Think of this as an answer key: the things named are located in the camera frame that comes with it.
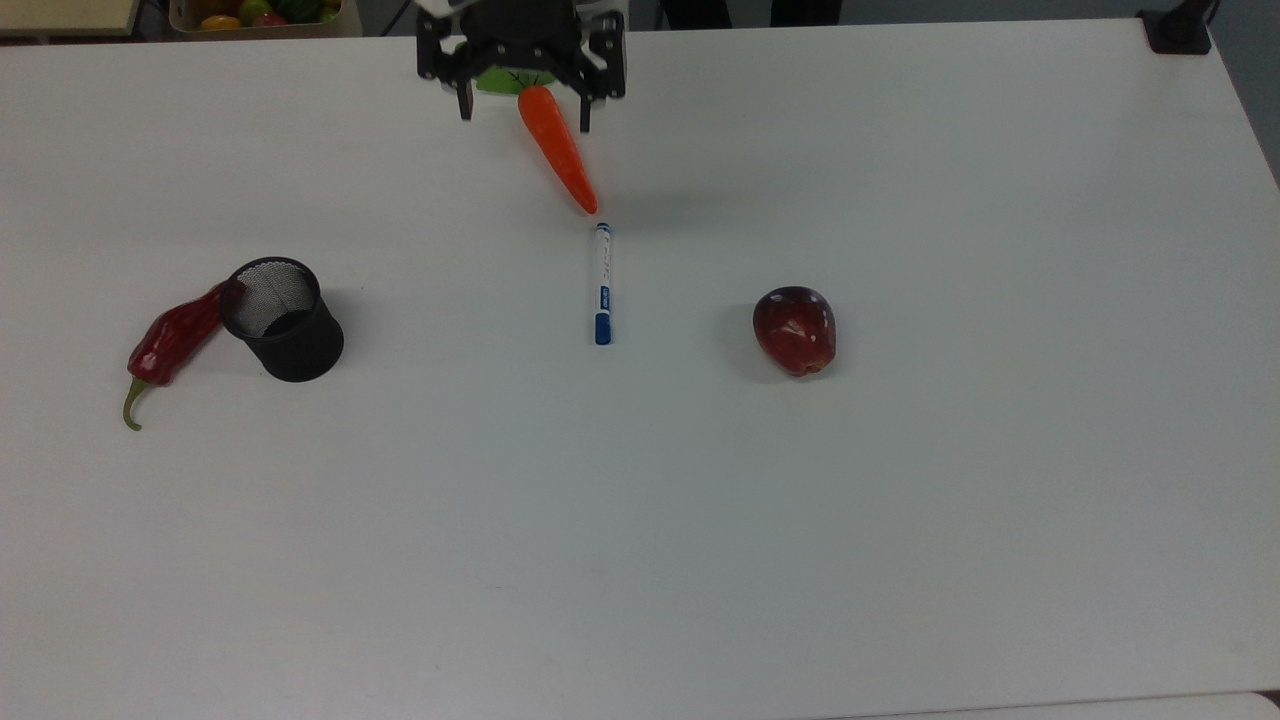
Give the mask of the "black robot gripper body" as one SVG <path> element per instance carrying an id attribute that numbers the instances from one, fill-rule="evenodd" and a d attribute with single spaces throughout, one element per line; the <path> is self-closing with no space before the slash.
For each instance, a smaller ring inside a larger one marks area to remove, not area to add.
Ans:
<path id="1" fill-rule="evenodd" d="M 547 72 L 571 88 L 600 88 L 602 67 L 584 50 L 588 27 L 572 1 L 447 1 L 440 37 L 463 41 L 440 50 L 440 81 L 461 86 L 493 67 Z"/>

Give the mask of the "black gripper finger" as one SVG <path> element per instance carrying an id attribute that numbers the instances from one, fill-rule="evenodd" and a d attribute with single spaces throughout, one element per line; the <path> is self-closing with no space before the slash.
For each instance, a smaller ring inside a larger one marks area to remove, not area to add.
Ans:
<path id="1" fill-rule="evenodd" d="M 623 14 L 600 14 L 581 24 L 579 49 L 573 54 L 579 96 L 579 131 L 591 128 L 593 110 L 609 99 L 627 92 L 627 61 Z"/>
<path id="2" fill-rule="evenodd" d="M 474 74 L 467 53 L 460 56 L 447 47 L 454 37 L 452 18 L 417 18 L 417 73 L 421 79 L 438 81 L 454 95 L 460 117 L 471 122 L 474 117 Z"/>

